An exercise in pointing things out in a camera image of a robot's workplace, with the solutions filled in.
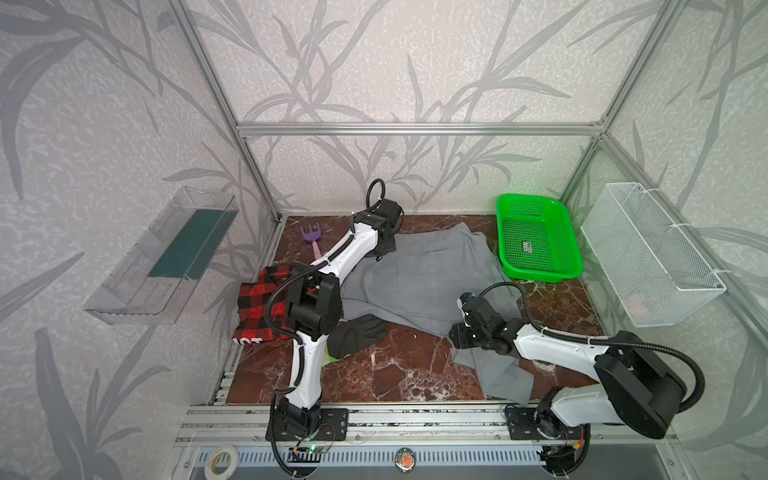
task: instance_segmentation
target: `red marble tabletop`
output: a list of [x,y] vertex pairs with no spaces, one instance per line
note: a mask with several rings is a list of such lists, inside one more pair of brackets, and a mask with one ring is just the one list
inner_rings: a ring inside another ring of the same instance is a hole
[[[408,215],[400,233],[451,228],[461,222],[483,232],[488,247],[498,253],[498,230],[493,215]],[[277,263],[311,263],[312,247],[300,227],[320,223],[320,251],[327,251],[347,231],[345,217],[291,217],[280,238]],[[523,282],[531,313],[544,325],[584,335],[602,335],[602,328],[578,279],[560,283]],[[276,387],[290,377],[291,342],[246,345],[237,367],[229,403],[268,403]],[[552,386],[585,386],[589,377],[544,362],[521,360],[534,374],[531,399],[541,399]],[[428,333],[390,324],[389,336],[340,362],[323,368],[324,402],[395,402],[485,399],[475,371],[451,361],[451,345]]]

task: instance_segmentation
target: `white tape roll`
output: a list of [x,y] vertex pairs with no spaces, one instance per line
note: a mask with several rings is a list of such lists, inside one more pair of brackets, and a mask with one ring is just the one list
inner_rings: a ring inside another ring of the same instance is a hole
[[[230,464],[221,473],[214,472],[214,466],[224,454],[230,456]],[[210,454],[208,460],[205,462],[205,480],[227,480],[237,470],[237,466],[240,464],[240,457],[238,456],[237,449],[234,445],[225,443],[219,445],[219,448],[214,450],[214,453]]]

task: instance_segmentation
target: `red and black plaid fabric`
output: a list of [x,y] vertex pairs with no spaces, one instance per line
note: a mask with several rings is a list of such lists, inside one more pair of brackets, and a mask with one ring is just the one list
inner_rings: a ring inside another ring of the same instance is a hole
[[[288,338],[284,335],[276,335],[266,326],[263,308],[277,287],[290,277],[291,270],[293,266],[289,265],[267,266],[259,273],[256,283],[240,285],[240,296],[237,298],[240,325],[232,335],[235,343],[262,343]],[[274,305],[272,318],[275,325],[286,328],[285,301]]]

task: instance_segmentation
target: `purple fork head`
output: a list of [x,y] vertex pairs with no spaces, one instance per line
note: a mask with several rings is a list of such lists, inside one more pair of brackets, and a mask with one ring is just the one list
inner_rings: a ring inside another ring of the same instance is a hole
[[308,242],[316,242],[322,235],[323,235],[323,232],[320,231],[319,223],[310,225],[309,232],[305,232],[304,227],[301,227],[301,237]]

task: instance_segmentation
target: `black glove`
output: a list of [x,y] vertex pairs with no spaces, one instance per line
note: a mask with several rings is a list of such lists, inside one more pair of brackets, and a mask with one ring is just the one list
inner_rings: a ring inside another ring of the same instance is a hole
[[328,335],[328,355],[337,360],[366,349],[387,336],[386,322],[373,315],[339,322]]

